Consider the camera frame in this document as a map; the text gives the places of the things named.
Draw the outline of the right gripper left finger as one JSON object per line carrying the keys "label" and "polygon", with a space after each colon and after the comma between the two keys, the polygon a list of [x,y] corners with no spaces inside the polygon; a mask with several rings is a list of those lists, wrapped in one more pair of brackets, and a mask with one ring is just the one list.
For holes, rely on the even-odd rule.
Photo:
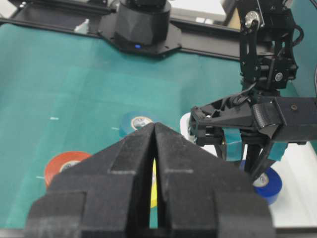
{"label": "right gripper left finger", "polygon": [[27,238],[128,238],[150,224],[154,124],[54,176]]}

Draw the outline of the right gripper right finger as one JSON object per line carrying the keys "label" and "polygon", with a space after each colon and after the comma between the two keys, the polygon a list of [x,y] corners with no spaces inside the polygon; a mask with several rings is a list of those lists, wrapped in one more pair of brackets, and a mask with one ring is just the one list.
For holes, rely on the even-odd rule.
{"label": "right gripper right finger", "polygon": [[273,238],[250,177],[162,123],[155,125],[158,225],[172,238]]}

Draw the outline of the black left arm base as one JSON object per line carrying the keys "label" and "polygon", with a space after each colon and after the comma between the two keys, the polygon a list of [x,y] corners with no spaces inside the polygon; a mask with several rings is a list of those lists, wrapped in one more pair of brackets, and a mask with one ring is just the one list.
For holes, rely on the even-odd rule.
{"label": "black left arm base", "polygon": [[167,0],[120,0],[115,12],[101,18],[98,33],[123,52],[163,56],[182,47],[182,31],[170,14]]}

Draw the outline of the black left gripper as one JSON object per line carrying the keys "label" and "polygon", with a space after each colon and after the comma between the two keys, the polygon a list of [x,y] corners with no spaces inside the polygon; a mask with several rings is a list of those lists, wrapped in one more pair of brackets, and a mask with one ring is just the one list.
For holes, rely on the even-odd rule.
{"label": "black left gripper", "polygon": [[[258,103],[268,102],[272,97],[262,97]],[[191,109],[189,133],[200,146],[220,144],[224,139],[223,159],[225,161],[241,161],[243,159],[243,143],[265,143],[265,145],[248,145],[244,171],[257,180],[275,162],[281,161],[287,142],[274,142],[257,130],[252,106],[244,101],[238,106],[231,105],[230,98]]]}

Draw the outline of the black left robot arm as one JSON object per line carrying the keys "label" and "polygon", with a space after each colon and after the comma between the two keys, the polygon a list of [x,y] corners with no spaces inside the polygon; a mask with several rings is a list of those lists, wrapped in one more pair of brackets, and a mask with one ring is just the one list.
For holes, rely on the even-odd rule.
{"label": "black left robot arm", "polygon": [[257,179],[274,162],[282,143],[305,144],[317,138],[315,97],[283,97],[296,78],[293,49],[304,38],[283,0],[239,0],[242,90],[190,111],[189,133],[199,146],[213,145],[230,160],[233,132],[246,156],[245,172]]}

